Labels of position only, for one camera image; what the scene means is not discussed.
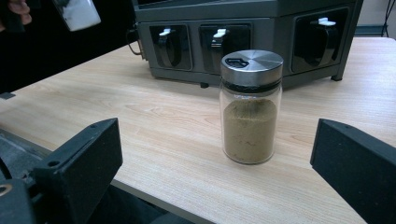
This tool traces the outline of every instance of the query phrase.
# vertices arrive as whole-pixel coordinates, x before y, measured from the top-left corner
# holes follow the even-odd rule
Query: table
[[[156,79],[127,47],[0,100],[0,129],[52,151],[119,118],[124,162],[112,184],[194,222],[364,223],[312,169],[319,118],[396,146],[396,42],[354,38],[339,82],[284,91],[276,154],[242,165],[221,149],[219,89]]]

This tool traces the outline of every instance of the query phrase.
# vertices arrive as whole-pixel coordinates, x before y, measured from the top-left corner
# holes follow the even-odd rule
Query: silver lid
[[[241,50],[221,59],[221,78],[238,86],[267,86],[280,81],[282,65],[282,57],[271,51]]]

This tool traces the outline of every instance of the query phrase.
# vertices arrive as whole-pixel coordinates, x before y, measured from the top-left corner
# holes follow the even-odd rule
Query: white wall
[[[388,2],[389,0],[364,0],[358,25],[384,24]],[[388,33],[389,37],[396,39],[396,4],[388,18]]]

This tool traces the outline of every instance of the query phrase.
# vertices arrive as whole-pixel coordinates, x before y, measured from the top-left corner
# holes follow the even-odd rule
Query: finger
[[[11,1],[8,3],[9,9],[17,14],[28,14],[30,12],[30,8],[27,6],[24,1]]]
[[[3,23],[0,21],[0,32],[6,30],[6,27],[3,25]]]
[[[23,25],[29,24],[32,21],[32,17],[30,14],[21,15],[21,22]]]

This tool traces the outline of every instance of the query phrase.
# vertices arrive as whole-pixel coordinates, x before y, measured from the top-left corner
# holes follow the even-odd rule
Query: spice jar
[[[265,50],[242,50],[221,60],[220,114],[223,150],[254,164],[274,153],[282,94],[283,59]]]

